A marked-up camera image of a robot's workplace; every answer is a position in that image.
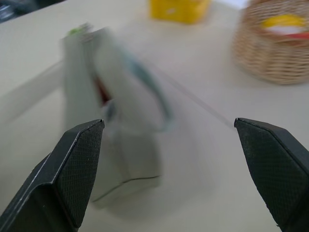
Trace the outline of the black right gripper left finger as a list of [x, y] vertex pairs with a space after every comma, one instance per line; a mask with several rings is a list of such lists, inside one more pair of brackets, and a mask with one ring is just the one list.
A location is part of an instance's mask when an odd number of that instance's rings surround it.
[[2, 232], [76, 232], [96, 179], [103, 120], [66, 131], [0, 217]]

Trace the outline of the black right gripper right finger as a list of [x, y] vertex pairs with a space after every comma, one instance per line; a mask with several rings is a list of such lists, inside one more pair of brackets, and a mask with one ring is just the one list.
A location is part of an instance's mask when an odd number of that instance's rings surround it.
[[283, 232], [309, 230], [309, 152], [284, 128], [236, 118], [251, 178]]

